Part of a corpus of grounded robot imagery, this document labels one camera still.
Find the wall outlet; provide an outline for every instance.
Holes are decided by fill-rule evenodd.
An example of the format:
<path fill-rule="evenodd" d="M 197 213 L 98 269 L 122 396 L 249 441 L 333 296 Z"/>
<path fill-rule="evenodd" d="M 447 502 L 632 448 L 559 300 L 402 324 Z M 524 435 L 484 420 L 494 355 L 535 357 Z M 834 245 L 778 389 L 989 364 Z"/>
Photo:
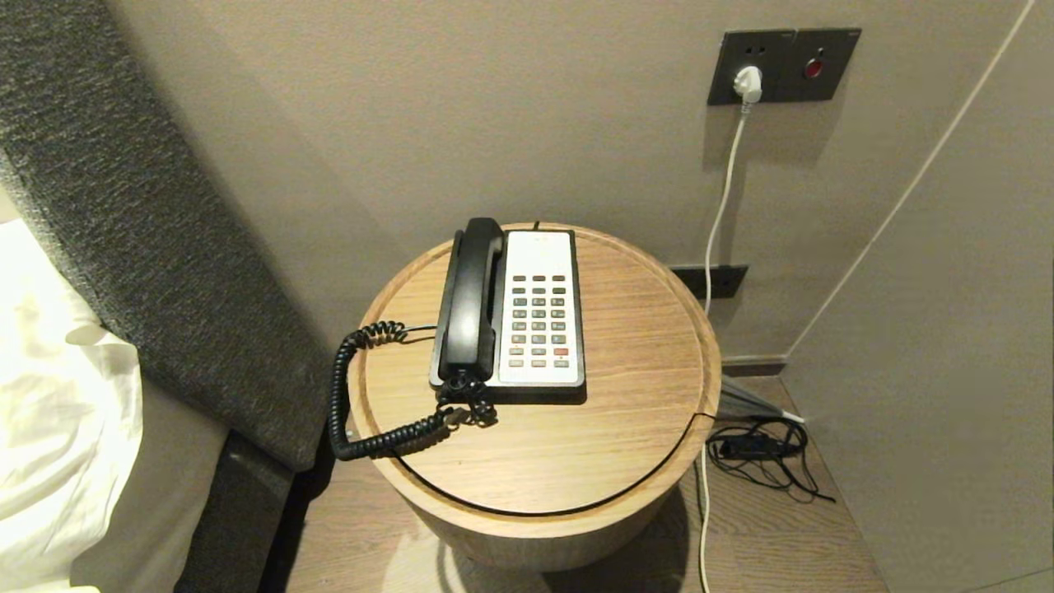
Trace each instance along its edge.
<path fill-rule="evenodd" d="M 761 70 L 761 102 L 825 101 L 835 96 L 859 28 L 803 28 L 725 33 L 706 104 L 739 104 L 733 88 L 740 70 Z"/>
<path fill-rule="evenodd" d="M 783 60 L 790 51 L 790 44 L 794 43 L 794 35 L 793 28 L 725 33 L 706 104 L 724 105 L 743 102 L 733 88 L 733 82 L 739 71 L 748 65 L 758 66 L 761 71 L 761 102 L 773 100 L 768 88 L 775 87 L 783 74 Z"/>
<path fill-rule="evenodd" d="M 677 265 L 670 268 L 681 278 L 696 299 L 706 298 L 706 268 L 702 265 Z M 710 268 L 710 299 L 731 299 L 746 277 L 749 265 L 714 265 Z"/>

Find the gray upholstered headboard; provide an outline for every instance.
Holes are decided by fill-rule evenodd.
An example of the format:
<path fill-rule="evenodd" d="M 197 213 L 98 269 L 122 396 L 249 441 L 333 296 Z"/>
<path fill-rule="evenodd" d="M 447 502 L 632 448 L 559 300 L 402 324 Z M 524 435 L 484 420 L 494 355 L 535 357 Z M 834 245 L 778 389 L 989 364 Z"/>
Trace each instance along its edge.
<path fill-rule="evenodd" d="M 3 0 L 0 179 L 143 373 L 292 470 L 328 357 L 225 205 L 101 2 Z"/>

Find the baseboard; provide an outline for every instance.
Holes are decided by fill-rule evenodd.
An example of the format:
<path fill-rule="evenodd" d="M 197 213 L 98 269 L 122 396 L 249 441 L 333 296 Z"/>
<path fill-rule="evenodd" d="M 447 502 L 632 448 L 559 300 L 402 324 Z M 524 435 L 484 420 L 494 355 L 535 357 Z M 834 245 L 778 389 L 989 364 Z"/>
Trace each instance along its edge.
<path fill-rule="evenodd" d="M 783 355 L 727 357 L 721 360 L 721 373 L 728 377 L 775 377 L 786 364 Z"/>

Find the white power cable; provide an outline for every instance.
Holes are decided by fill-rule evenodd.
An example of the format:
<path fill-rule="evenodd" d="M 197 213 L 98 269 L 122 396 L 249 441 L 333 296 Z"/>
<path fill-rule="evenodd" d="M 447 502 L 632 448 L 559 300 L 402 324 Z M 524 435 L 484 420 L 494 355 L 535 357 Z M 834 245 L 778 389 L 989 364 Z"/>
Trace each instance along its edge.
<path fill-rule="evenodd" d="M 714 225 L 710 226 L 710 235 L 706 238 L 706 257 L 704 270 L 706 274 L 706 301 L 703 311 L 707 317 L 710 314 L 710 253 L 714 251 L 714 237 L 718 234 L 718 226 L 721 225 L 721 217 L 724 215 L 725 205 L 728 204 L 728 193 L 731 191 L 731 173 L 736 165 L 736 153 L 739 151 L 739 141 L 743 137 L 743 127 L 746 125 L 746 117 L 750 115 L 750 107 L 761 100 L 761 71 L 749 65 L 739 71 L 734 84 L 736 93 L 743 97 L 743 106 L 740 108 L 739 124 L 736 126 L 736 136 L 731 140 L 731 151 L 728 153 L 728 166 L 725 170 L 725 184 L 721 192 L 721 203 L 718 204 L 718 213 L 714 216 Z M 710 523 L 710 487 L 706 483 L 706 442 L 703 442 L 703 451 L 699 454 L 699 475 L 702 497 L 698 497 L 700 509 L 699 526 L 699 582 L 703 587 L 703 593 L 710 593 L 709 582 L 706 580 L 706 528 Z"/>
<path fill-rule="evenodd" d="M 702 497 L 698 495 L 696 499 L 700 502 L 699 509 L 699 584 L 703 587 L 703 593 L 710 593 L 710 584 L 706 581 L 706 528 L 710 525 L 710 487 L 706 483 L 706 442 L 703 442 L 703 451 L 699 454 L 699 475 L 702 482 Z"/>
<path fill-rule="evenodd" d="M 708 316 L 710 313 L 710 253 L 714 251 L 714 237 L 718 235 L 718 226 L 721 224 L 721 217 L 724 216 L 725 205 L 728 204 L 728 192 L 731 191 L 731 173 L 736 165 L 736 153 L 739 151 L 739 140 L 743 137 L 743 126 L 746 125 L 746 116 L 750 114 L 750 103 L 743 103 L 743 108 L 739 115 L 739 125 L 736 126 L 736 137 L 731 140 L 731 152 L 728 153 L 728 166 L 725 169 L 725 185 L 721 192 L 721 203 L 718 204 L 718 213 L 714 216 L 714 225 L 710 226 L 710 235 L 706 239 L 706 257 L 703 262 L 703 270 L 706 274 L 706 301 L 703 311 Z"/>

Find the tangled black cord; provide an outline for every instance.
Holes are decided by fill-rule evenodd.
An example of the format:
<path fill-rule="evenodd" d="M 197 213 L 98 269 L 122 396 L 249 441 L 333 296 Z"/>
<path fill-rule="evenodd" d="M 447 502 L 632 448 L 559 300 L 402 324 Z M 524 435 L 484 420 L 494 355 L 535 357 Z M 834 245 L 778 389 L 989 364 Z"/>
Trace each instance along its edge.
<path fill-rule="evenodd" d="M 786 433 L 782 437 L 774 436 L 765 430 L 769 426 L 784 427 L 786 429 Z M 736 439 L 742 439 L 743 437 L 756 435 L 763 435 L 767 437 L 775 446 L 773 448 L 774 451 L 763 454 L 765 459 L 759 461 L 741 460 L 737 463 L 729 463 L 729 460 L 725 459 L 723 454 L 726 450 L 723 449 L 722 446 L 725 446 L 730 441 L 735 441 Z M 754 423 L 752 427 L 726 427 L 720 431 L 716 431 L 709 438 L 706 439 L 706 456 L 722 472 L 731 474 L 752 483 L 781 491 L 789 491 L 792 488 L 798 488 L 811 496 L 835 502 L 834 498 L 820 494 L 820 488 L 816 483 L 813 473 L 808 470 L 808 464 L 805 462 L 805 446 L 807 444 L 808 433 L 805 432 L 805 429 L 801 424 L 792 422 L 790 420 L 786 420 L 784 418 L 765 419 Z M 798 477 L 794 475 L 794 472 L 787 468 L 786 462 L 783 461 L 783 458 L 785 457 L 795 457 L 798 455 L 801 456 L 801 470 L 804 482 L 799 480 Z M 782 481 L 773 475 L 773 473 L 762 464 L 763 461 L 772 461 L 776 463 L 786 477 L 786 481 Z M 746 466 L 755 466 L 759 468 L 762 475 L 768 481 L 764 482 L 752 476 L 743 469 Z"/>
<path fill-rule="evenodd" d="M 340 342 L 333 359 L 333 374 L 330 377 L 329 410 L 326 416 L 330 447 L 333 455 L 341 460 L 359 459 L 396 447 L 413 442 L 438 432 L 448 426 L 448 420 L 457 409 L 450 408 L 453 401 L 465 401 L 469 404 L 471 422 L 480 426 L 492 424 L 497 419 L 493 404 L 483 398 L 485 386 L 465 374 L 454 376 L 436 394 L 435 414 L 426 416 L 416 422 L 399 427 L 387 433 L 374 435 L 359 440 L 348 441 L 345 423 L 348 420 L 348 367 L 355 353 L 388 344 L 403 342 L 410 332 L 418 330 L 434 330 L 432 325 L 407 329 L 396 321 L 380 321 L 356 330 Z"/>

